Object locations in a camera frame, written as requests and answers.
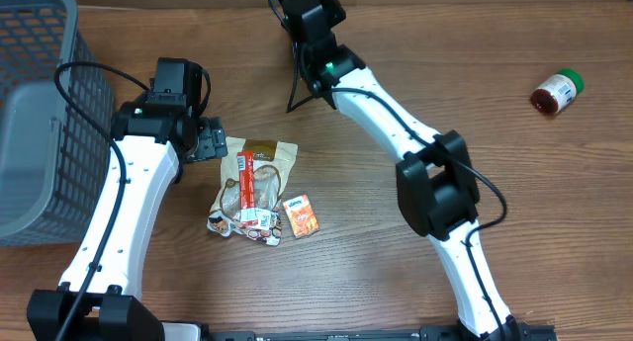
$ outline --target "brown table surface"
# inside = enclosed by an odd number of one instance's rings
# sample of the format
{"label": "brown table surface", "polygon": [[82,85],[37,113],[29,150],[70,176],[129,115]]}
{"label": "brown table surface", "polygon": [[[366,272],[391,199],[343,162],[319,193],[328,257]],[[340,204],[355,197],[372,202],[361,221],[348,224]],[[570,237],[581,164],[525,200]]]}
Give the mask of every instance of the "brown table surface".
{"label": "brown table surface", "polygon": [[[143,302],[212,330],[324,331],[452,324],[457,307],[431,244],[397,207],[394,166],[323,101],[285,115],[290,45],[267,10],[80,13],[104,63],[147,80],[159,56],[213,76],[209,116],[233,136],[299,145],[286,197],[307,193],[322,231],[279,247],[205,226],[220,162],[169,189],[145,260]],[[560,340],[630,340],[633,327],[633,6],[630,3],[348,8],[336,32],[417,118],[466,137],[505,193],[483,239],[512,313]],[[557,118],[532,90],[562,67],[587,88]],[[137,88],[112,78],[119,103]],[[301,84],[298,94],[306,90]],[[482,221],[498,214],[480,186]],[[78,244],[0,249],[0,339],[29,340],[25,308],[53,289]]]}

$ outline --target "green bottle cap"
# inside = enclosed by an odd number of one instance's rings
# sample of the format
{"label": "green bottle cap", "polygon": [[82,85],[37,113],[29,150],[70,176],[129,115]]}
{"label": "green bottle cap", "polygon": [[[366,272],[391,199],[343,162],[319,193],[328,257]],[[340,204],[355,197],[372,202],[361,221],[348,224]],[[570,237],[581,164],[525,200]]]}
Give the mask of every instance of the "green bottle cap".
{"label": "green bottle cap", "polygon": [[559,70],[557,74],[564,75],[574,82],[574,85],[576,85],[576,95],[580,95],[583,90],[585,90],[585,80],[583,80],[581,74],[579,74],[576,70],[565,68]]}

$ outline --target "candy packet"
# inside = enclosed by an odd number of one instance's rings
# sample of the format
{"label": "candy packet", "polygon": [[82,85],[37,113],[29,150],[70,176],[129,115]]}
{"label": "candy packet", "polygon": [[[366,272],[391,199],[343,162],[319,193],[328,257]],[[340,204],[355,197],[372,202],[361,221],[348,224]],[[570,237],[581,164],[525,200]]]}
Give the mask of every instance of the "candy packet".
{"label": "candy packet", "polygon": [[211,206],[207,228],[224,237],[235,232],[277,246],[282,193],[297,159],[297,145],[227,137],[226,146],[222,188]]}

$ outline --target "plastic basket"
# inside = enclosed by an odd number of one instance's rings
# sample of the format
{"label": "plastic basket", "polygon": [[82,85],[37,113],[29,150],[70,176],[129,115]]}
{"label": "plastic basket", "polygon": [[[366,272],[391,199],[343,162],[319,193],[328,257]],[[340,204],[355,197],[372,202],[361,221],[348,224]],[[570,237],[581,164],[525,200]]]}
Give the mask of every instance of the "plastic basket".
{"label": "plastic basket", "polygon": [[[99,200],[108,143],[52,83],[69,60],[95,60],[75,0],[0,0],[0,245],[78,241]],[[75,67],[61,83],[109,129],[114,95],[101,69]]]}

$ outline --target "bottle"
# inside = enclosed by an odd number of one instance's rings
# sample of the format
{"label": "bottle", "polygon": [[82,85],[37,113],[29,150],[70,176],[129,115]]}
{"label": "bottle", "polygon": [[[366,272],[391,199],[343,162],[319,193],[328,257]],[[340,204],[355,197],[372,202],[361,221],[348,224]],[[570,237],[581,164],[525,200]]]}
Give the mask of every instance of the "bottle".
{"label": "bottle", "polygon": [[531,102],[543,114],[558,114],[585,90],[583,77],[566,68],[552,75],[532,94]]}

